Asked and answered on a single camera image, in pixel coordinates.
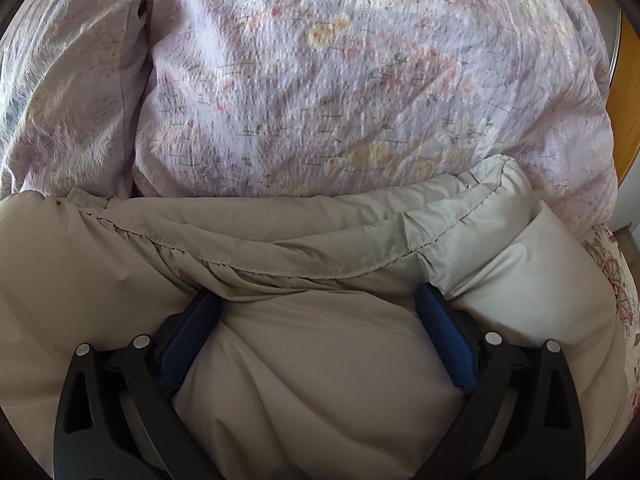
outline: beige fabric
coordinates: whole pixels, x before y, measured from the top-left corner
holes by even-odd
[[[621,431],[610,286],[508,157],[338,199],[27,192],[0,202],[0,254],[0,404],[46,466],[75,346],[153,332],[201,285],[226,313],[175,406],[229,480],[416,471],[463,400],[412,312],[426,281],[509,340],[562,343],[590,461]]]

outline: round metal joint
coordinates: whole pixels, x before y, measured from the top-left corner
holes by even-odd
[[[497,332],[487,332],[484,334],[484,340],[487,341],[490,345],[498,346],[502,344],[502,336]]]
[[[91,347],[87,343],[82,343],[76,348],[76,355],[82,357],[83,355],[87,355],[89,350],[91,350]]]
[[[546,342],[546,349],[554,354],[557,354],[560,351],[560,345],[555,341],[553,341],[552,339],[550,339],[549,341]]]
[[[139,335],[133,340],[133,346],[135,346],[135,348],[145,348],[149,346],[149,343],[151,343],[151,338],[145,334]]]

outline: wooden headboard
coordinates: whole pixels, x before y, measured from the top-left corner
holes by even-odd
[[[620,185],[640,151],[640,37],[624,13],[607,112],[613,128],[613,161]]]

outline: cream fabric with red flowers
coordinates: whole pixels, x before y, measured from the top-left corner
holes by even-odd
[[[582,246],[600,267],[616,295],[616,307],[625,328],[626,380],[633,414],[640,408],[640,310],[638,290],[613,233],[604,224],[584,235]]]

